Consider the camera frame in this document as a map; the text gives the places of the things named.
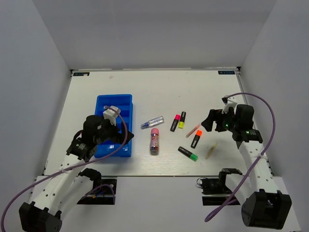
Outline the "pink cap black highlighter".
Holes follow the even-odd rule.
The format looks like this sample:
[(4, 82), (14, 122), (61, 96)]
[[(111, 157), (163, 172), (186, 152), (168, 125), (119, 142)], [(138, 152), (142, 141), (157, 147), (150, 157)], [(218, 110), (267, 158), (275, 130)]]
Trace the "pink cap black highlighter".
[(170, 131), (171, 131), (171, 132), (175, 132), (176, 127), (177, 127), (177, 125), (178, 125), (178, 123), (179, 123), (180, 118), (181, 118), (181, 116), (180, 116), (179, 114), (177, 114), (177, 115), (175, 116), (175, 118), (174, 118), (174, 120), (173, 120), (173, 123), (172, 123), (172, 125), (171, 125), (171, 127), (170, 127)]

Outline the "pink cap crayon tube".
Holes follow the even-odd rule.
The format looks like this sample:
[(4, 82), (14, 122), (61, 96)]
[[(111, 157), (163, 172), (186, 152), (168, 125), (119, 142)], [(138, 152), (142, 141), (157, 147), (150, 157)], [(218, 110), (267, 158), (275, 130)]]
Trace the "pink cap crayon tube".
[(159, 129), (153, 128), (151, 130), (151, 142), (150, 142), (150, 153), (157, 155), (159, 152)]

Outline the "clear spray bottle blue cap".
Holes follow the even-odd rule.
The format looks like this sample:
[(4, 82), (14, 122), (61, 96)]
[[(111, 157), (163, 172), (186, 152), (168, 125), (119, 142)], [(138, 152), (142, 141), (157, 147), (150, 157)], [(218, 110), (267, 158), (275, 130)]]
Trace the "clear spray bottle blue cap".
[(152, 128), (152, 127), (160, 125), (162, 123), (164, 123), (164, 118), (163, 118), (163, 116), (159, 116), (159, 117), (153, 118), (153, 119), (141, 124), (140, 128), (141, 129)]

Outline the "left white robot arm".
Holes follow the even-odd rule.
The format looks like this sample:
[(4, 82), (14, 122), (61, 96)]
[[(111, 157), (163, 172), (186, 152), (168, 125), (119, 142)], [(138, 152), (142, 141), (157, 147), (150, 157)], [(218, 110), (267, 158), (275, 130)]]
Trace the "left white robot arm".
[(66, 151), (58, 172), (46, 177), (48, 184), (30, 203), (19, 208), (22, 229), (26, 232), (58, 232), (66, 213), (79, 200), (101, 190), (101, 173), (88, 168), (100, 144), (112, 141), (120, 147), (134, 135), (125, 121), (117, 127), (116, 118), (90, 115)]

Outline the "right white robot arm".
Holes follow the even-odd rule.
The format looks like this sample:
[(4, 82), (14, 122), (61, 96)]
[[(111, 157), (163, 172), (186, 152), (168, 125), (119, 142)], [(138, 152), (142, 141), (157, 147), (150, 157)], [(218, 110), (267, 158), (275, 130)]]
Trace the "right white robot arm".
[(247, 167), (246, 174), (237, 169), (222, 169), (218, 188), (241, 204), (241, 217), (245, 226), (281, 230), (292, 206), (288, 194), (283, 194), (273, 180), (267, 158), (262, 153), (263, 139), (253, 128), (254, 109), (239, 104), (224, 109), (211, 109), (201, 123), (206, 131), (229, 131), (236, 142)]

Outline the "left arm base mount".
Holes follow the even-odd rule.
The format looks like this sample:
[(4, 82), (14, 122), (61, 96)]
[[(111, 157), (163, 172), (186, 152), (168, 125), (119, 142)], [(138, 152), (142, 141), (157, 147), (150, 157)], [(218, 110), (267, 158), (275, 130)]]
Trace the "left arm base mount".
[(93, 184), (92, 191), (82, 197), (77, 204), (80, 205), (115, 205), (116, 178), (102, 178)]

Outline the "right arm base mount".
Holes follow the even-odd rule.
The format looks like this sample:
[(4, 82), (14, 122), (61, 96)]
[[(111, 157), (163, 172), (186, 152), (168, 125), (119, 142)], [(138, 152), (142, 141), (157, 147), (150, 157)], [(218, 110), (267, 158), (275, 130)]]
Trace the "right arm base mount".
[(201, 177), (196, 185), (201, 189), (203, 206), (220, 206), (232, 193), (225, 185), (219, 184), (218, 178)]

